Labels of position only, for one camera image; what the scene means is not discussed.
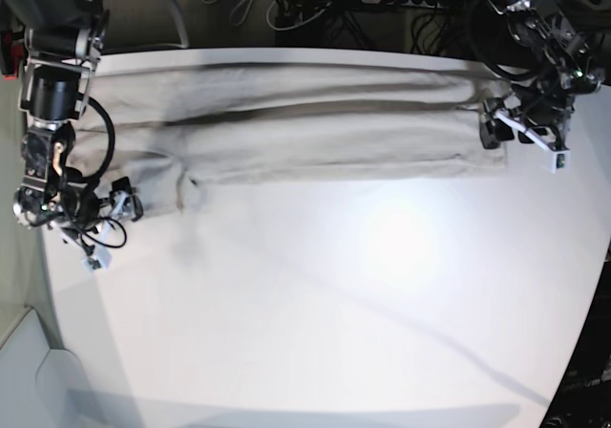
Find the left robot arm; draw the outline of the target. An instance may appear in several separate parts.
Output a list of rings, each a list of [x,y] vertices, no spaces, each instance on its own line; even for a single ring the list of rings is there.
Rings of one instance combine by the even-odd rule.
[[[533,54],[534,67],[512,73],[485,52],[475,30],[476,18],[484,11],[495,13],[517,45]],[[517,101],[516,107],[504,97],[484,101],[479,126],[483,147],[495,150],[518,139],[565,153],[576,98],[595,93],[605,79],[587,33],[574,26],[556,0],[472,0],[464,28],[476,59],[509,83]]]

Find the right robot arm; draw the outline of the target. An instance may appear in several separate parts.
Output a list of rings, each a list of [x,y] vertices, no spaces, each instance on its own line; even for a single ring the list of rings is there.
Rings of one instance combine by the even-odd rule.
[[[103,0],[1,0],[22,26],[25,75],[19,94],[20,111],[31,120],[22,144],[24,176],[14,195],[15,218],[28,228],[56,227],[63,238],[86,255],[103,246],[100,229],[122,227],[119,213],[103,216],[119,197],[95,194],[113,158],[116,132],[109,114],[90,97],[103,49],[109,13]],[[75,145],[73,124],[93,108],[107,129],[103,161],[85,176],[70,167]]]

